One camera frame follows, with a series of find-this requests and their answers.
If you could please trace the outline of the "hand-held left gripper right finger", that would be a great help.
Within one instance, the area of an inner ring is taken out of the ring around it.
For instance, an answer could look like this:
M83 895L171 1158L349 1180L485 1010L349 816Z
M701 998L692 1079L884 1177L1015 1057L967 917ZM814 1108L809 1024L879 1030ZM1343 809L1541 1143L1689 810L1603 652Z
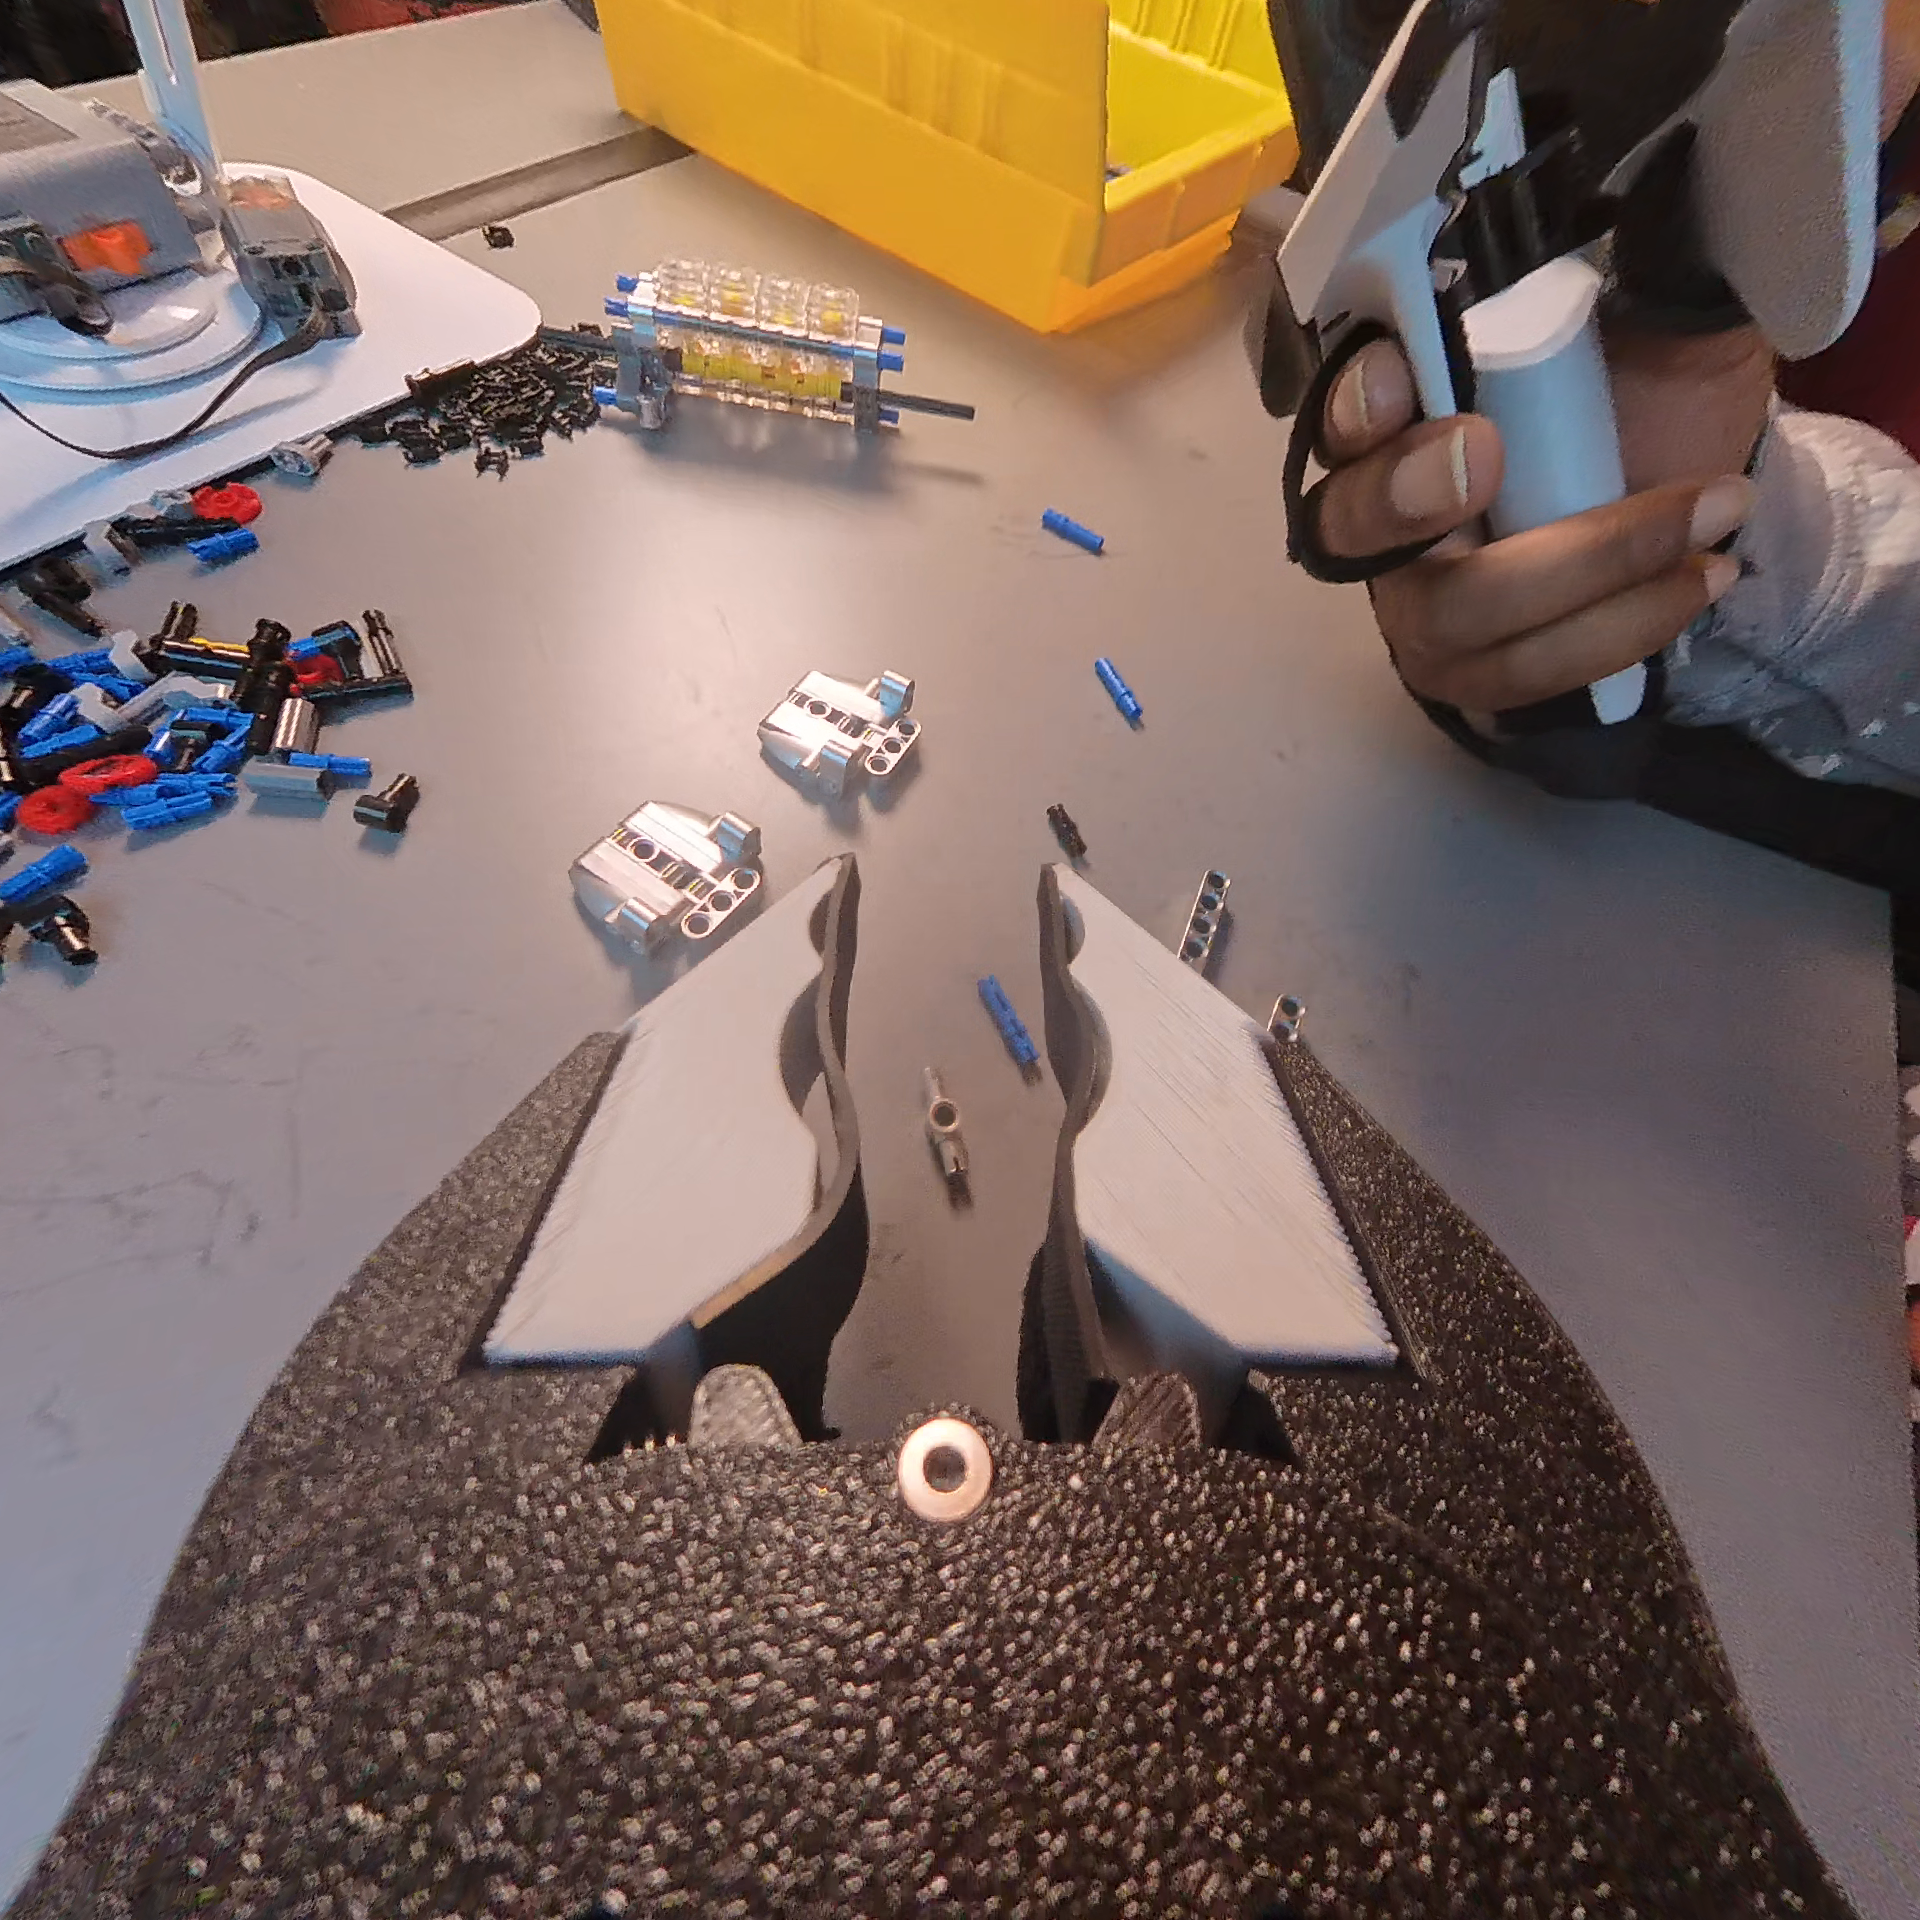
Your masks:
M1401 1324L1279 1047L1062 861L1040 876L1045 1041L1065 1098L1028 1271L1023 1436L1089 1441L1176 1375L1253 1444L1254 1375L1401 1369Z

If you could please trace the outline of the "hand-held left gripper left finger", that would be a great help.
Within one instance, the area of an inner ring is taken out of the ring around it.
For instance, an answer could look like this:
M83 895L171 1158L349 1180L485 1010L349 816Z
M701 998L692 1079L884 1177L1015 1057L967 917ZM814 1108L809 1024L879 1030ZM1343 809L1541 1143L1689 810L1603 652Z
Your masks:
M486 1365L645 1359L805 1256L856 1181L856 857L643 1005L486 1333Z

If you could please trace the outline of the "yellow bin with small pins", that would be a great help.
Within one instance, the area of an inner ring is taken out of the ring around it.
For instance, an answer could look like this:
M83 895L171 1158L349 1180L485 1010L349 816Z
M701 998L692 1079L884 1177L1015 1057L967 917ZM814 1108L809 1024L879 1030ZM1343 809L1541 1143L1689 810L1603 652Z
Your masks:
M1036 330L1169 295L1301 157L1257 2L601 2L616 104Z

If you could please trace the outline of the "person's right forearm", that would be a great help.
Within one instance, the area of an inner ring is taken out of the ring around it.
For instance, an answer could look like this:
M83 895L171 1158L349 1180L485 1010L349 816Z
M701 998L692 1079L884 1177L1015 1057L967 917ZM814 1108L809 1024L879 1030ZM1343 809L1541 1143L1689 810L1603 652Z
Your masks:
M1803 777L1918 791L1918 466L1775 400L1741 577L1667 653L1669 717Z

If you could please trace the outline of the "silver toy engine block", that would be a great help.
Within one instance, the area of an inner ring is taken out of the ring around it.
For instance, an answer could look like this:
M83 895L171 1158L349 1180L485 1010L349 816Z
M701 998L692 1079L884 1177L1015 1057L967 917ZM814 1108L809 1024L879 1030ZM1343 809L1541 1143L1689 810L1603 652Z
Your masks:
M759 720L760 752L816 797L841 799L912 753L913 694L916 682L891 669L864 682L811 669Z
M756 897L760 829L646 799L572 861L569 881L591 921L643 952L670 936L701 943Z

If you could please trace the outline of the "pile of mixed toy pins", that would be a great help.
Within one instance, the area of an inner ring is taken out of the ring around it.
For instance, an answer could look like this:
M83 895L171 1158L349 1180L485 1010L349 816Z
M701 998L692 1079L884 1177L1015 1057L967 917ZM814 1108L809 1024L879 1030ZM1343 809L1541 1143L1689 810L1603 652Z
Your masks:
M409 823L419 780L369 789L369 761L325 741L349 713L415 692L382 609L308 631L262 616L237 640L188 601L148 631L113 626L101 605L144 560L213 572L253 556L262 500L246 478L163 489L5 566L5 941L25 936L70 969L99 962L76 897L89 876L77 837L91 825L147 842L240 799L321 806L348 785L358 825Z

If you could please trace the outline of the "pile of black pins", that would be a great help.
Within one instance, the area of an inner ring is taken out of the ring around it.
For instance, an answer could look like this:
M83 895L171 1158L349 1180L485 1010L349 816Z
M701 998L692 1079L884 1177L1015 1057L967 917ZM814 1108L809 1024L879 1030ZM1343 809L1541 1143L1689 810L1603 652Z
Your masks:
M591 430L613 389L605 343L537 334L527 344L485 362L460 360L409 375L396 405L356 425L368 446L392 446L409 466L468 449L477 472L507 472L544 454L548 441Z

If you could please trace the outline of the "white wooden book stand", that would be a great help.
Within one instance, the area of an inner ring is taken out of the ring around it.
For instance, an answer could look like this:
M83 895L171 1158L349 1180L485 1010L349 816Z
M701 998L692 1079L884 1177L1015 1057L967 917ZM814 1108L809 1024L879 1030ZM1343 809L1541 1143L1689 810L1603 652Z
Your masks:
M110 293L91 329L3 322L3 561L22 561L158 489L190 489L405 394L409 375L488 360L537 330L534 301L301 174L219 157L183 5L126 5L151 117L59 90L136 132L200 249L197 270ZM292 337L241 287L225 175L287 175L355 284L355 337Z

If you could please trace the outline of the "grey orange toy motor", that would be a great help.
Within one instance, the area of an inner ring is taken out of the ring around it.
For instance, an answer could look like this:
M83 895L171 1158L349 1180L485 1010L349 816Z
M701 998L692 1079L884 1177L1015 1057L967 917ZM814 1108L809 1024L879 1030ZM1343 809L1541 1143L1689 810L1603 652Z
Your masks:
M221 236L241 287L283 337L358 336L351 273L287 175L225 175Z

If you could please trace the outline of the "grey battery box with motor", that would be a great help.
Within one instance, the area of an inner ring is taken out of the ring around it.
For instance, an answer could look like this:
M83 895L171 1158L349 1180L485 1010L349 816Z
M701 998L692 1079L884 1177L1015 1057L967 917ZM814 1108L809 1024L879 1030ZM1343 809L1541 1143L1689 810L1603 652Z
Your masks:
M110 293L200 265L200 242L151 146L91 104L3 86L3 317L91 329Z

